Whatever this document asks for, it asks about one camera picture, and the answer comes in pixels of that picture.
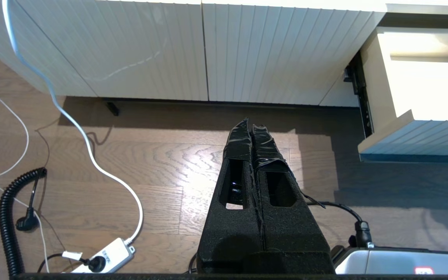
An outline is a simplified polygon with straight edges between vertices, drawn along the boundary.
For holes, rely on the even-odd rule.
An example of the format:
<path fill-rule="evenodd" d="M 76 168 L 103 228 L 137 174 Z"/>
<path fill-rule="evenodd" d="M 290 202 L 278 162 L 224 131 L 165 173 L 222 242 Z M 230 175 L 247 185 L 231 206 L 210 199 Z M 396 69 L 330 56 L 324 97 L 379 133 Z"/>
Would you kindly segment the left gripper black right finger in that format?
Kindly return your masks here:
<path fill-rule="evenodd" d="M 265 126 L 251 130 L 261 250 L 253 273 L 334 273 L 330 247 Z"/>

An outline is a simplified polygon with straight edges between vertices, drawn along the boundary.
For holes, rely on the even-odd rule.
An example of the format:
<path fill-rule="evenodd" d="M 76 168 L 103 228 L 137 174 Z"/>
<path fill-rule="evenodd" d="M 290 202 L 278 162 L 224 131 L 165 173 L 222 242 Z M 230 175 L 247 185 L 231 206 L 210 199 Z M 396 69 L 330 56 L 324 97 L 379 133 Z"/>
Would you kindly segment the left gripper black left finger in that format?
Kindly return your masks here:
<path fill-rule="evenodd" d="M 265 186 L 249 119 L 227 138 L 196 253 L 198 273 L 265 273 Z"/>

